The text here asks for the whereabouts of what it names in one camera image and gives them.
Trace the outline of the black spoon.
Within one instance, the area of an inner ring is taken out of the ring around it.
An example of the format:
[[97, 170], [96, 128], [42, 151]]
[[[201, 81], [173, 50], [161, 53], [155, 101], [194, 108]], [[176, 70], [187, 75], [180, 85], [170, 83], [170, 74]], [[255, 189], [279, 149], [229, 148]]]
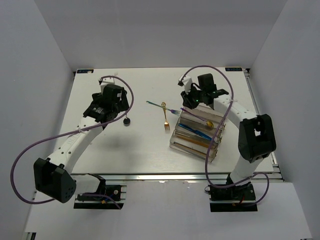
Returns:
[[128, 127], [131, 124], [130, 118], [126, 115], [125, 118], [123, 119], [123, 124], [124, 126]]

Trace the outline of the purple gold spoon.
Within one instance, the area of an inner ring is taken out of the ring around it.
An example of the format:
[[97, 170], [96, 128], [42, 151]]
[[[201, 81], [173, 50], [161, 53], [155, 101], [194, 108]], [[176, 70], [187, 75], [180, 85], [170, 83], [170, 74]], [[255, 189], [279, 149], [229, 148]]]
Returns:
[[191, 116], [193, 116], [193, 117], [195, 117], [195, 118], [197, 118], [197, 119], [205, 122], [205, 124], [206, 124], [208, 127], [210, 127], [210, 128], [213, 128], [213, 127], [214, 127], [214, 124], [213, 124], [210, 120], [206, 120], [205, 118], [203, 118], [203, 117], [201, 117], [201, 116], [198, 116], [198, 115], [196, 115], [196, 114], [193, 114], [193, 113], [191, 113], [190, 111], [186, 110], [186, 109], [183, 108], [183, 107], [181, 107], [180, 109], [181, 109], [183, 112], [185, 112], [185, 113], [187, 113], [187, 114], [189, 114], [189, 115], [191, 115]]

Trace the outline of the blue knife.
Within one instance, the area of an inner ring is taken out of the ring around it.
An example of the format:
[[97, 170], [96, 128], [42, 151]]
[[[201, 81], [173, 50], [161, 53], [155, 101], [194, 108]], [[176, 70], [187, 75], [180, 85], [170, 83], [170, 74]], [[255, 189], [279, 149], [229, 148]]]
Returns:
[[206, 139], [206, 140], [209, 140], [209, 141], [212, 140], [212, 138], [210, 136], [206, 135], [205, 133], [203, 133], [203, 132], [201, 132], [199, 130], [193, 129], [190, 126], [187, 126], [187, 125], [185, 125], [183, 123], [179, 123], [178, 126], [180, 126], [181, 128], [196, 134], [197, 136], [200, 136], [203, 139]]

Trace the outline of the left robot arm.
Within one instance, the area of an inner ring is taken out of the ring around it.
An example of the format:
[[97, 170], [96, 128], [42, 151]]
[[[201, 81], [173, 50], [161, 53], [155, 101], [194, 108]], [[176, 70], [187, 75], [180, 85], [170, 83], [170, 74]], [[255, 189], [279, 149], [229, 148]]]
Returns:
[[105, 180], [96, 174], [71, 173], [90, 143], [103, 132], [104, 124], [127, 111], [127, 92], [122, 86], [106, 84], [102, 91], [92, 95], [92, 102], [84, 111], [75, 133], [46, 159], [38, 158], [34, 165], [36, 190], [61, 202], [68, 202], [74, 195], [90, 194], [99, 200], [105, 196]]

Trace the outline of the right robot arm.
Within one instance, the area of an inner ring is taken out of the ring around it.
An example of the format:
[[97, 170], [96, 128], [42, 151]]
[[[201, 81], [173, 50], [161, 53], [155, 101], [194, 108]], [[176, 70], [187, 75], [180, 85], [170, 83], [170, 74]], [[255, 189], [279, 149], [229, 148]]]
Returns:
[[244, 193], [243, 185], [249, 182], [260, 163], [276, 149], [271, 117], [248, 110], [236, 102], [231, 93], [217, 89], [210, 73], [198, 76], [197, 87], [189, 76], [181, 77], [178, 85], [184, 87], [181, 92], [184, 107], [195, 109], [203, 103], [223, 114], [224, 119], [228, 118], [238, 128], [239, 159], [225, 187], [229, 198], [238, 199]]

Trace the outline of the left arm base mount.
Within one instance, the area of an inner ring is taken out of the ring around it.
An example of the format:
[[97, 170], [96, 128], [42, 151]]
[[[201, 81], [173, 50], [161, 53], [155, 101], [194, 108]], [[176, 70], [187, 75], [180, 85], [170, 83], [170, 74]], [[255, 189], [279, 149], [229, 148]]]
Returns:
[[78, 210], [121, 210], [127, 196], [127, 185], [107, 182], [97, 192], [77, 195], [73, 208]]

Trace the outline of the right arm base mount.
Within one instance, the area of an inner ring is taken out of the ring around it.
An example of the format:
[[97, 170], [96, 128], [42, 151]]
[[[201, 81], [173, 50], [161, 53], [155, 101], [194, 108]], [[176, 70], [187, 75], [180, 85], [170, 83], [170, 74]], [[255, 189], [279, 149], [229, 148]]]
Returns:
[[205, 187], [212, 213], [257, 212], [256, 195], [251, 182], [230, 188]]

